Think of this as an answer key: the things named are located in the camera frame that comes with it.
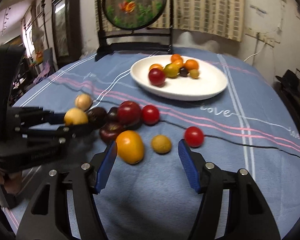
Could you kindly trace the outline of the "yellow passion fruit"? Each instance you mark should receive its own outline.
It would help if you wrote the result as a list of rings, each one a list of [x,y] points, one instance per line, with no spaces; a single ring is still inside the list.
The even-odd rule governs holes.
[[[64,116],[66,126],[82,125],[89,122],[87,114],[79,108],[69,109]]]

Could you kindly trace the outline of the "dark purple plum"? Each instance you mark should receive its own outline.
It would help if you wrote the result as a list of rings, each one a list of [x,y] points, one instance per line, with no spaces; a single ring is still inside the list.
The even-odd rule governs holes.
[[[107,121],[107,111],[103,107],[95,107],[86,111],[89,125],[93,129],[100,129],[106,124]]]
[[[117,122],[109,122],[99,129],[99,135],[101,140],[108,145],[112,141],[116,140],[117,136],[124,131],[125,128],[121,124]]]

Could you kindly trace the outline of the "yellow orange mango fruit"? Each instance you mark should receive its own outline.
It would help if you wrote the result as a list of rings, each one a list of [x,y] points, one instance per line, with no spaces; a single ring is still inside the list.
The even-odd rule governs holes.
[[[140,135],[135,131],[124,131],[116,138],[117,154],[126,163],[135,165],[144,158],[145,148]]]

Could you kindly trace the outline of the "beige round fruit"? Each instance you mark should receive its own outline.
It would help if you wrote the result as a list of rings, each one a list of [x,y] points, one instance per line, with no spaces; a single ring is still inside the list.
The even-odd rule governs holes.
[[[82,111],[87,111],[92,104],[93,100],[89,94],[79,94],[75,99],[75,106]]]

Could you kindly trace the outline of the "large dark red plum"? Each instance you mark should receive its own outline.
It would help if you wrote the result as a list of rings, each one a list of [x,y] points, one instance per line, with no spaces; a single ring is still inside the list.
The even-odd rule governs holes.
[[[141,108],[134,101],[124,101],[117,109],[117,118],[124,126],[134,126],[141,119]]]

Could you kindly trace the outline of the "red cherry tomato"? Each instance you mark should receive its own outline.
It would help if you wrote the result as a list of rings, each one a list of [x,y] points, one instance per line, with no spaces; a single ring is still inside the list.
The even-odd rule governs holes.
[[[204,142],[204,133],[198,127],[191,126],[185,130],[184,140],[190,147],[198,148]]]
[[[160,112],[157,107],[153,105],[145,105],[142,108],[142,121],[144,124],[152,126],[159,122]]]

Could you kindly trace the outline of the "orange tangerine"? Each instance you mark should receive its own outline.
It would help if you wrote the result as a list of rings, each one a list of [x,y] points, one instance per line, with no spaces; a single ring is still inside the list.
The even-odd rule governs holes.
[[[193,69],[198,70],[199,69],[199,64],[196,60],[193,59],[188,59],[186,60],[186,62],[184,63],[184,67],[188,70],[191,71]]]
[[[160,65],[160,64],[152,64],[151,66],[150,66],[150,68],[149,68],[149,71],[151,71],[152,69],[158,69],[158,70],[160,70],[160,71],[163,71],[163,67],[162,67],[162,65]]]
[[[175,62],[175,61],[177,61],[177,60],[183,61],[183,58],[182,58],[179,54],[173,54],[173,55],[171,56],[171,62],[173,63],[173,62]]]

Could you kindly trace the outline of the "blue striped tablecloth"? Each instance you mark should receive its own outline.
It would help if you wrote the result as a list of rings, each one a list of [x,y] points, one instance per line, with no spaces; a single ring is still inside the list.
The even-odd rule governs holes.
[[[65,112],[78,94],[88,93],[105,109],[127,100],[159,109],[158,124],[138,129],[143,161],[129,165],[116,159],[106,188],[95,197],[109,239],[187,239],[202,199],[190,187],[178,156],[178,141],[190,126],[205,135],[198,152],[206,161],[232,172],[249,171],[281,236],[286,235],[300,217],[300,135],[285,105],[258,70],[239,59],[190,48],[177,53],[215,65],[227,76],[228,87],[200,102],[160,98],[130,76],[130,67],[143,53],[114,53],[63,67],[17,105]],[[166,154],[151,146],[159,134],[172,143]]]

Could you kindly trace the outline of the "dark wooden cabinet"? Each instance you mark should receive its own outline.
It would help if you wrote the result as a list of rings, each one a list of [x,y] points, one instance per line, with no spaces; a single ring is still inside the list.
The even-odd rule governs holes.
[[[52,0],[52,33],[58,68],[79,60],[82,52],[79,0]]]

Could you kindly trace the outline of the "green yellow citrus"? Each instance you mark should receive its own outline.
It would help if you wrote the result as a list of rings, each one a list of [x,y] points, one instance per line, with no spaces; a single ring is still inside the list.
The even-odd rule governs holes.
[[[167,64],[165,67],[164,67],[164,74],[167,78],[171,78],[171,79],[174,79],[174,78],[177,78],[178,77],[178,74],[179,74],[179,67],[173,63],[170,63],[170,64]]]

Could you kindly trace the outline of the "white oval plate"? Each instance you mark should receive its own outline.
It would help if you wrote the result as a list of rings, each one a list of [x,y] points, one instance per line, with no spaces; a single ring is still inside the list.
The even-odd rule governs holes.
[[[162,87],[151,85],[148,79],[149,68],[158,63],[166,66],[171,62],[171,55],[151,56],[136,61],[130,68],[132,79],[144,90],[157,96],[179,100],[200,101],[217,96],[228,86],[226,75],[214,65],[196,59],[199,64],[199,77],[167,78]]]

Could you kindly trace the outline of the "round goldfish screen ornament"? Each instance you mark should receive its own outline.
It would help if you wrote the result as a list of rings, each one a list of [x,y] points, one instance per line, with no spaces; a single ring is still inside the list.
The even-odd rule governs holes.
[[[95,61],[116,51],[173,51],[174,0],[95,0]]]

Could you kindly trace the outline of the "small orange kumquat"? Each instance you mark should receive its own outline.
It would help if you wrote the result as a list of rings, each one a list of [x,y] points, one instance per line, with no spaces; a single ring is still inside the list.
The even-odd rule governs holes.
[[[175,61],[173,62],[173,64],[174,64],[175,66],[177,66],[177,67],[180,69],[180,68],[183,67],[183,65],[184,65],[183,59],[177,59],[177,60],[175,60]]]

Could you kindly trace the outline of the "small green olive fruit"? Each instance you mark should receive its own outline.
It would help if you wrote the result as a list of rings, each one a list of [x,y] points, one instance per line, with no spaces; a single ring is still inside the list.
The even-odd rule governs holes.
[[[193,79],[198,79],[199,75],[200,75],[200,72],[197,69],[192,69],[192,70],[189,71],[189,75]]]

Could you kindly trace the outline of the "beige checked curtain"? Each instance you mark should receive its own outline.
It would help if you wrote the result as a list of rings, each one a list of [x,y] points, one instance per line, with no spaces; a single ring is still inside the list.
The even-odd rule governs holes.
[[[241,42],[244,0],[174,0],[174,29]]]

